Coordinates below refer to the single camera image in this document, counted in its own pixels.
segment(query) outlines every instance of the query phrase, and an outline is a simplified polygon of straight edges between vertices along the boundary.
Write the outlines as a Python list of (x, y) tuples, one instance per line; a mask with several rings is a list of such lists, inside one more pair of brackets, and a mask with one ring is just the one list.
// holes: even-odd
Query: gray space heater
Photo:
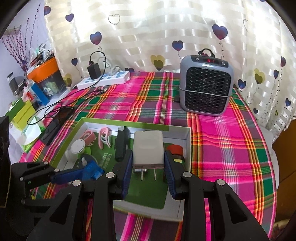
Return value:
[(225, 61), (211, 56), (186, 56), (180, 66), (180, 105), (187, 112), (200, 115), (223, 114), (233, 87), (233, 69)]

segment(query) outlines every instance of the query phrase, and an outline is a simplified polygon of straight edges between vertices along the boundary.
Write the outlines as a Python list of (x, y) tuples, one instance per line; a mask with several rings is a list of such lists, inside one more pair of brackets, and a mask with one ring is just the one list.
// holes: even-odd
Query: red roll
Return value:
[(172, 155), (183, 156), (183, 147), (179, 145), (170, 145), (167, 147), (167, 150), (169, 150), (172, 153)]

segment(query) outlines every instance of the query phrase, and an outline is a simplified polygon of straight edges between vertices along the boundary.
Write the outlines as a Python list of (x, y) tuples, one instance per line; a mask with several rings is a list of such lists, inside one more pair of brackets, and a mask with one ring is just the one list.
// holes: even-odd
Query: white wall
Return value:
[[(33, 22), (35, 19), (35, 14), (38, 8), (39, 3), (41, 3), (39, 8), (39, 13), (37, 14), (37, 19), (35, 22), (32, 44), (31, 46), (36, 49), (42, 42), (45, 42), (48, 38), (47, 30), (45, 27), (44, 20), (44, 0), (31, 0), (28, 2), (15, 16), (8, 28), (17, 27), (20, 24), (22, 25), (21, 32), (22, 35), (25, 35), (27, 18), (29, 17), (29, 28), (28, 32), (32, 31)], [(27, 33), (27, 39), (30, 39), (30, 34)], [(15, 100), (13, 94), (9, 88), (6, 77), (11, 73), (14, 73), (14, 76), (23, 76), (24, 72), (15, 61), (15, 59), (10, 55), (6, 50), (2, 39), (0, 41), (0, 116), (5, 115), (8, 110), (8, 105), (10, 102)]]

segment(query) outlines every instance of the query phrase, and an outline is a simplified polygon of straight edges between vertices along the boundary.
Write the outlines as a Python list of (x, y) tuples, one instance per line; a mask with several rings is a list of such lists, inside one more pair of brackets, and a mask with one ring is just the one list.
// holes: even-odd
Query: blue plastic item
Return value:
[(87, 165), (82, 169), (72, 170), (69, 169), (68, 172), (65, 171), (57, 173), (52, 178), (52, 183), (56, 184), (64, 184), (68, 182), (72, 182), (74, 180), (89, 180), (94, 179), (97, 180), (100, 176), (102, 176), (105, 171), (98, 166), (98, 164), (91, 160), (87, 163)]
[(30, 80), (28, 88), (30, 92), (33, 92), (35, 94), (34, 97), (36, 98), (36, 101), (39, 105), (47, 105), (49, 99), (34, 81)]

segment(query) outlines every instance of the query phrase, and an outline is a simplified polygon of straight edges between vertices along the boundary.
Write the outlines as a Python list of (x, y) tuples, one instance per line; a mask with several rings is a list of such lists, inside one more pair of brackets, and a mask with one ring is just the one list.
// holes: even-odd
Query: plaid tablecloth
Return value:
[[(224, 179), (270, 235), (276, 213), (275, 178), (267, 146), (251, 111), (238, 90), (233, 89), (223, 115), (209, 117), (187, 113), (173, 101), (179, 92), (178, 85), (177, 73), (132, 74), (128, 83), (111, 86), (103, 95), (94, 96), (80, 105), (49, 147), (38, 141), (20, 161), (50, 162), (81, 117), (188, 126), (192, 129), (192, 173), (208, 181)], [(68, 97), (64, 104), (92, 90), (79, 91)], [(62, 187), (50, 183), (39, 187), (35, 195), (51, 198)], [(90, 240), (91, 233), (91, 201), (89, 207), (87, 240)], [(206, 217), (207, 240), (210, 240), (207, 205)], [(115, 212), (115, 226), (120, 241), (177, 241), (182, 230), (182, 223), (120, 212)]]

